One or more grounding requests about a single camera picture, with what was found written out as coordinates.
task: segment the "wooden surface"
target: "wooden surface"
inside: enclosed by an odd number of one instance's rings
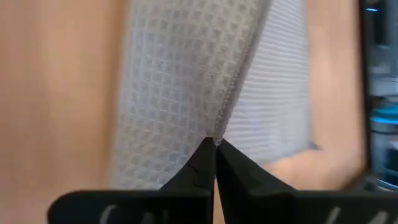
[[[0,0],[0,223],[45,223],[56,196],[106,186],[125,4]],[[356,1],[308,8],[323,150],[265,168],[300,189],[335,189],[363,166]]]

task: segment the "fabric texture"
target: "fabric texture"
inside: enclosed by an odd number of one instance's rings
[[[222,136],[265,0],[132,0],[114,187],[158,189]]]
[[[274,0],[224,138],[263,164],[308,149],[305,1]]]

